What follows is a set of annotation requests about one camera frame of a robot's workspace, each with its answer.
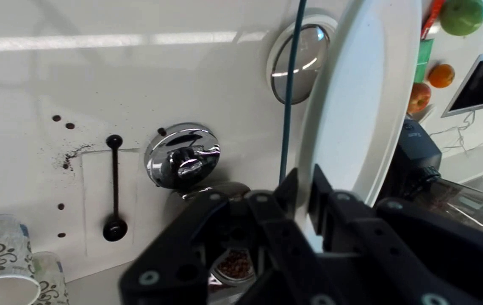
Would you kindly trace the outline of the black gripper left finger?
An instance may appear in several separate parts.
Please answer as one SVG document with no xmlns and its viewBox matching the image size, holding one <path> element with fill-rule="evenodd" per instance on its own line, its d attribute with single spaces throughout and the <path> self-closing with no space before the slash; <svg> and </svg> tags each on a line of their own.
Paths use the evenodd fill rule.
<svg viewBox="0 0 483 305">
<path fill-rule="evenodd" d="M 290 288 L 299 241 L 292 219 L 297 193 L 299 171 L 292 170 L 273 192 L 194 195 L 121 277 L 121 304 L 207 305 L 209 278 L 231 251 L 246 251 L 251 263 L 248 297 L 241 302 Z"/>
</svg>

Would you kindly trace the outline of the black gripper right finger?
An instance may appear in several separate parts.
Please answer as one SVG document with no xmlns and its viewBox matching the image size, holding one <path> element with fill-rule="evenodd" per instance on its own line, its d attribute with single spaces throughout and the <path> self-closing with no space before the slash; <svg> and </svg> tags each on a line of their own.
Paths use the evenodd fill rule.
<svg viewBox="0 0 483 305">
<path fill-rule="evenodd" d="M 368 207 L 323 170 L 309 216 L 343 305 L 483 305 L 483 231 L 402 199 Z"/>
</svg>

